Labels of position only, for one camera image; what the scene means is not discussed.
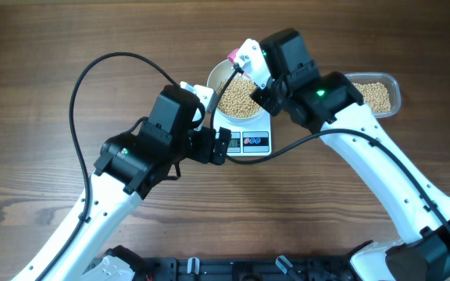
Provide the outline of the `pink plastic measuring scoop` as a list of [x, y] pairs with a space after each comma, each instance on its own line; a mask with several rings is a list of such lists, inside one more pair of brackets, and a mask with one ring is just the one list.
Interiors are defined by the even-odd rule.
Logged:
[[235, 65], [235, 64], [240, 65], [242, 62], [242, 60], [240, 58], [238, 58], [238, 51], [239, 51], [239, 49], [236, 48], [227, 56], [227, 59], [230, 61], [230, 63], [232, 65]]

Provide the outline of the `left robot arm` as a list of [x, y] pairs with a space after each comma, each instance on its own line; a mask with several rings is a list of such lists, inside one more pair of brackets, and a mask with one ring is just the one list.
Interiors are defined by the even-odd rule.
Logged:
[[[83, 193], [17, 280], [79, 280], [116, 227], [165, 180], [178, 180], [189, 158], [223, 164], [230, 131], [202, 125], [216, 92], [201, 85], [167, 85], [138, 134], [123, 132], [101, 148]], [[170, 175], [170, 170], [177, 171]]]

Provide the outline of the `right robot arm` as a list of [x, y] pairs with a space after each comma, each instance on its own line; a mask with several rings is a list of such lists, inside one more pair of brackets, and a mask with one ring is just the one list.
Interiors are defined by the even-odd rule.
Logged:
[[288, 28], [237, 51], [256, 84], [253, 100], [270, 115], [286, 112], [336, 151], [374, 193], [398, 240], [372, 242], [350, 263], [363, 280], [450, 277], [450, 197], [428, 180], [386, 134], [362, 94], [342, 73], [320, 73], [301, 34]]

